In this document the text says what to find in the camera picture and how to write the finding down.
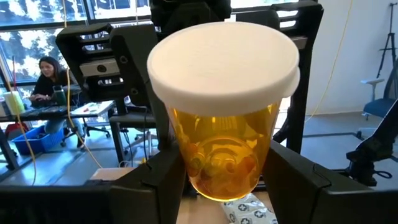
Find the orange pill bottle white cap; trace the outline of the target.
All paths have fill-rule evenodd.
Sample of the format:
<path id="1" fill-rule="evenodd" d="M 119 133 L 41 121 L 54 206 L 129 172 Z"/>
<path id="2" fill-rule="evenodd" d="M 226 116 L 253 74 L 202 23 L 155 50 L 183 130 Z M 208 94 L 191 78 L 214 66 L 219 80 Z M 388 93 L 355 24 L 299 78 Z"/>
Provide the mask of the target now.
<path id="1" fill-rule="evenodd" d="M 248 22 L 200 24 L 161 40 L 147 69 L 194 188 L 220 202 L 250 193 L 280 102 L 299 85 L 292 39 Z"/>

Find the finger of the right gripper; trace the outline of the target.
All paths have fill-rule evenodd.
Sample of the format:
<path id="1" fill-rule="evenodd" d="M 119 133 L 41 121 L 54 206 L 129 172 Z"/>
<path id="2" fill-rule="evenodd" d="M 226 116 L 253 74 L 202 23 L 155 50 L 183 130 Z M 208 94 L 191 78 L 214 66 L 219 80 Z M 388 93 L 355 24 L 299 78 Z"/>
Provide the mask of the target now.
<path id="1" fill-rule="evenodd" d="M 286 120 L 273 136 L 274 141 L 285 141 L 286 147 L 297 153 L 301 152 L 302 147 L 313 45 L 323 13 L 324 8 L 317 0 L 273 4 L 236 13 L 239 22 L 252 22 L 281 31 L 293 40 L 299 50 L 300 81 L 290 98 Z"/>
<path id="2" fill-rule="evenodd" d="M 147 71 L 149 53 L 158 43 L 152 24 L 67 27 L 55 42 L 91 101 L 129 96 L 134 105 L 145 106 L 157 121 L 159 146 L 170 142 L 165 106 L 154 94 Z"/>

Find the white cross-patterned package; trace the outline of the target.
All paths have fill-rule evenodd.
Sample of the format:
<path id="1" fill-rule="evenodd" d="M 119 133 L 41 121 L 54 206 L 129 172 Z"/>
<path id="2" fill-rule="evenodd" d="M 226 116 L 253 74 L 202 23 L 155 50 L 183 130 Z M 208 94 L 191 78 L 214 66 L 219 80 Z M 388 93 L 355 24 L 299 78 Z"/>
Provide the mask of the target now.
<path id="1" fill-rule="evenodd" d="M 222 202 L 221 206 L 229 224 L 279 224 L 275 213 L 266 207 L 254 194 Z"/>

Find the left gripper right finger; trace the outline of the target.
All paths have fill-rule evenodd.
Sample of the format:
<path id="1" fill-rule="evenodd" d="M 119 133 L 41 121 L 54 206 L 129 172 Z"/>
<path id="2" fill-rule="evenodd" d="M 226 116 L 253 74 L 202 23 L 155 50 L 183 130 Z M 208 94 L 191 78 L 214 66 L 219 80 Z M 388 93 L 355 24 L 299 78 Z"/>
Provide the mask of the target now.
<path id="1" fill-rule="evenodd" d="M 278 224 L 398 224 L 398 189 L 374 190 L 275 141 L 262 175 Z"/>

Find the black tripod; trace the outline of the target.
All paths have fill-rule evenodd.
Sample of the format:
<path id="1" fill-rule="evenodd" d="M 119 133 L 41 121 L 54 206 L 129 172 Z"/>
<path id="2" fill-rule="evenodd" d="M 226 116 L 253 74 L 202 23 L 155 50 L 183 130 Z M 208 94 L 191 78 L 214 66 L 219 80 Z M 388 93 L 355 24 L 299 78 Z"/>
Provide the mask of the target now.
<path id="1" fill-rule="evenodd" d="M 376 78 L 379 78 L 381 75 L 381 71 L 382 68 L 384 66 L 384 61 L 386 58 L 386 52 L 390 51 L 391 52 L 391 57 L 392 57 L 392 63 L 394 63 L 396 61 L 397 58 L 397 54 L 396 54 L 396 42 L 395 42 L 395 32 L 393 31 L 393 21 L 394 21 L 394 7 L 398 6 L 398 2 L 391 2 L 389 4 L 389 10 L 390 10 L 390 17 L 389 17 L 389 33 L 387 34 L 387 39 L 386 39 L 386 43 L 384 45 L 383 49 L 380 49 L 380 51 L 382 52 L 382 56 L 381 56 L 381 62 L 379 64 L 379 69 L 377 71 L 377 76 Z"/>

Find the yellow-green cup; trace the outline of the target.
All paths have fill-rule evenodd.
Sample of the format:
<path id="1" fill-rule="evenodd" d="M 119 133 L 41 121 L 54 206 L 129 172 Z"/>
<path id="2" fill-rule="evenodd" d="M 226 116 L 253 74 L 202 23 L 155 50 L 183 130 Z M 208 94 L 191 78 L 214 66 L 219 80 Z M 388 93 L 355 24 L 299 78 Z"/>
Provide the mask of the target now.
<path id="1" fill-rule="evenodd" d="M 9 91 L 3 94 L 11 115 L 22 114 L 25 107 L 18 91 Z"/>

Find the blue floor crate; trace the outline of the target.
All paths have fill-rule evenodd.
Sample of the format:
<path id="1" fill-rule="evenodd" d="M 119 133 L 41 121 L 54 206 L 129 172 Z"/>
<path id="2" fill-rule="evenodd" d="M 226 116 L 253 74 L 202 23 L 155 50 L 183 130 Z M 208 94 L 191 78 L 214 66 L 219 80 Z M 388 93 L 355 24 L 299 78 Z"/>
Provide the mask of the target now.
<path id="1" fill-rule="evenodd" d="M 45 126 L 40 126 L 25 133 L 34 154 L 49 151 L 63 139 L 63 131 L 61 129 L 56 133 L 47 134 L 44 127 Z M 28 145 L 22 134 L 14 138 L 12 143 L 15 144 L 20 155 L 28 156 L 30 154 Z"/>

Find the dark green drink bottle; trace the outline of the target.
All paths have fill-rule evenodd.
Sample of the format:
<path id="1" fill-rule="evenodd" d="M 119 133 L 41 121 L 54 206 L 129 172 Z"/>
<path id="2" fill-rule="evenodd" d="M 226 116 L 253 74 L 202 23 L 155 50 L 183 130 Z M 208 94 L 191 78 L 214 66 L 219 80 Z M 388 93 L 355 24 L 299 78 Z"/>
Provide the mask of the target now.
<path id="1" fill-rule="evenodd" d="M 53 93 L 54 93 L 55 101 L 57 102 L 58 105 L 60 105 L 60 106 L 67 105 L 67 99 L 65 96 L 65 92 L 61 85 L 53 86 Z"/>

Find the person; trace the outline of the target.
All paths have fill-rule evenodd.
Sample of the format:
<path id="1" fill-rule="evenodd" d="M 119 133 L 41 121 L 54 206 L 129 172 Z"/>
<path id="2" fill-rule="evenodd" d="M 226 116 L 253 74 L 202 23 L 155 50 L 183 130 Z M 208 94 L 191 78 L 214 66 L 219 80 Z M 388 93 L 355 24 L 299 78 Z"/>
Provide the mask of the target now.
<path id="1" fill-rule="evenodd" d="M 58 60 L 50 56 L 44 56 L 39 60 L 40 76 L 35 84 L 35 88 L 29 97 L 34 106 L 49 103 L 55 100 L 54 86 L 67 86 L 67 71 L 60 65 Z M 85 143 L 85 131 L 78 118 L 73 118 L 72 123 L 66 119 L 51 119 L 44 126 L 47 134 L 53 134 L 63 129 L 64 136 L 67 136 L 74 128 L 80 136 L 81 142 L 77 140 L 77 148 L 82 149 Z"/>

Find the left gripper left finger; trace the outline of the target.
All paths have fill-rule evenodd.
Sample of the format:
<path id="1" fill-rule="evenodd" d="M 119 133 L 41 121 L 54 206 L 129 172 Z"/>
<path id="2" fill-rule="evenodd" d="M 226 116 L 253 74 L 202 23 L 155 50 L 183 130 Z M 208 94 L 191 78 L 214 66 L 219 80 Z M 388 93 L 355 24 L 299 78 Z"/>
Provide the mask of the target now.
<path id="1" fill-rule="evenodd" d="M 112 181 L 2 186 L 0 224 L 175 224 L 185 176 L 173 145 Z"/>

